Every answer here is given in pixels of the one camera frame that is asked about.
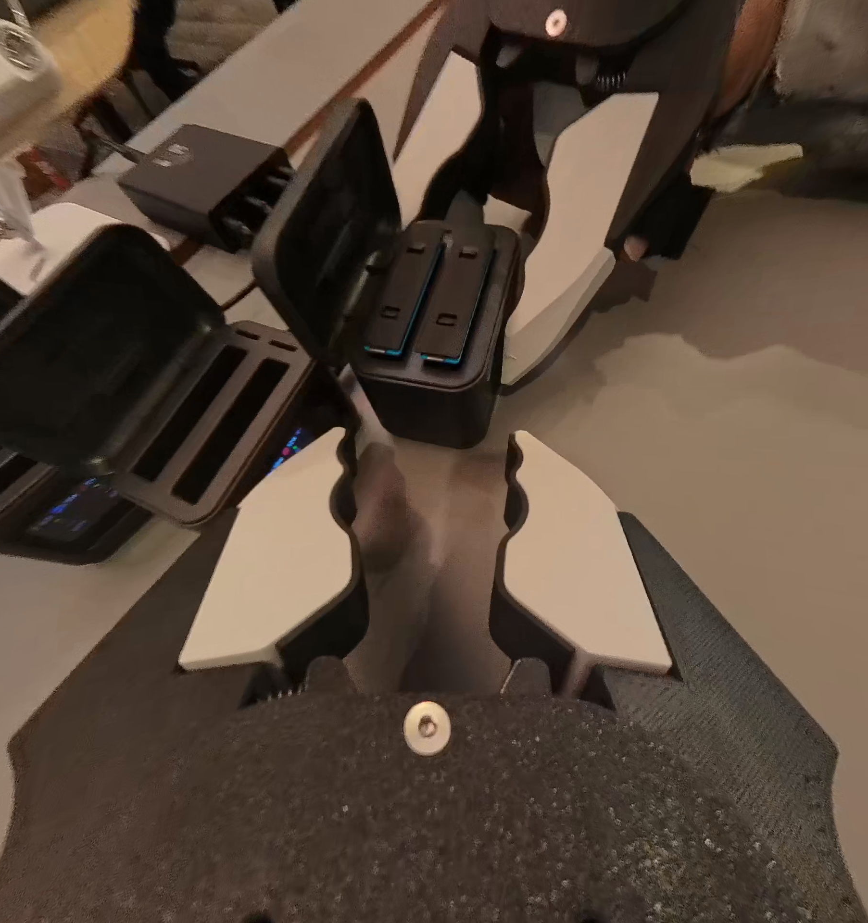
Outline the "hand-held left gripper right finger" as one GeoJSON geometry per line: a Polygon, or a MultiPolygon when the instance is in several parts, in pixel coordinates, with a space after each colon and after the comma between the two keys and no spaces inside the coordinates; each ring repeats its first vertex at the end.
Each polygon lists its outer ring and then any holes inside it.
{"type": "Polygon", "coordinates": [[[667,675],[673,658],[614,502],[524,430],[509,436],[505,476],[490,604],[497,648],[542,661],[551,678],[600,666],[667,675]]]}

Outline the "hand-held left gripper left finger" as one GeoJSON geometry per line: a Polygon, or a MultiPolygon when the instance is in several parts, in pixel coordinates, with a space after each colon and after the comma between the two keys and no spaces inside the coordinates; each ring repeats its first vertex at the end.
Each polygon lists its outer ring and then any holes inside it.
{"type": "Polygon", "coordinates": [[[346,658],[369,627],[354,434],[334,427],[241,502],[179,654],[186,671],[346,658]]]}

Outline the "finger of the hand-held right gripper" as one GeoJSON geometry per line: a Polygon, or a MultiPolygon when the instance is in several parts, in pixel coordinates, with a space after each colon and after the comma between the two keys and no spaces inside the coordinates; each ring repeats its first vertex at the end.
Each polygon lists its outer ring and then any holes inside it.
{"type": "Polygon", "coordinates": [[[612,272],[605,240],[657,102],[655,92],[613,95],[557,138],[546,171],[547,218],[506,325],[503,387],[543,363],[612,272]]]}
{"type": "Polygon", "coordinates": [[[420,217],[436,174],[469,140],[482,113],[476,65],[450,52],[405,142],[394,154],[392,177],[404,225],[420,217]]]}

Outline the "black battery charger case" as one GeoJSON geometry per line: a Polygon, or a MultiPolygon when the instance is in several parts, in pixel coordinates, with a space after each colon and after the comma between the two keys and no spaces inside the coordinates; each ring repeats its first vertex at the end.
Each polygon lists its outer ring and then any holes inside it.
{"type": "Polygon", "coordinates": [[[0,318],[0,446],[198,529],[271,469],[327,374],[228,322],[151,234],[98,229],[0,318]]]}
{"type": "Polygon", "coordinates": [[[488,225],[456,192],[444,218],[404,225],[377,118],[367,100],[332,111],[252,249],[255,281],[305,351],[327,369],[348,365],[382,426],[395,437],[467,449],[486,435],[501,382],[504,335],[520,297],[520,239],[488,225]],[[459,365],[424,363],[416,338],[403,357],[363,349],[364,333],[393,260],[407,243],[495,237],[495,256],[459,365]]]}
{"type": "Polygon", "coordinates": [[[151,521],[105,476],[71,476],[0,447],[0,555],[96,564],[151,521]]]}

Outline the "person's right hand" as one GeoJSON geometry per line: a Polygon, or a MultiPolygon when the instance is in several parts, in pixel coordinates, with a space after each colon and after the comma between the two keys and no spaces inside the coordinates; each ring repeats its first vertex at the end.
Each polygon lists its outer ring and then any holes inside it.
{"type": "Polygon", "coordinates": [[[786,1],[745,1],[729,42],[714,116],[728,114],[747,98],[773,59],[786,1]]]}

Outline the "black power adapter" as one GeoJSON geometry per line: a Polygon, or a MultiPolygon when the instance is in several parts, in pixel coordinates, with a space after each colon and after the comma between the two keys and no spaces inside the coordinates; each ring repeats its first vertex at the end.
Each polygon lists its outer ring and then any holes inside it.
{"type": "Polygon", "coordinates": [[[251,248],[294,175],[281,147],[182,125],[116,181],[153,224],[235,253],[251,248]]]}

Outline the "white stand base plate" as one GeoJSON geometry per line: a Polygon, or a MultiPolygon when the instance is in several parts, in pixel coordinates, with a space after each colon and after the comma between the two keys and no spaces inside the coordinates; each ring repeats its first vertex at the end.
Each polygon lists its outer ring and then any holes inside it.
{"type": "Polygon", "coordinates": [[[36,243],[0,240],[0,281],[29,295],[99,230],[126,222],[75,203],[49,205],[32,214],[36,243]]]}

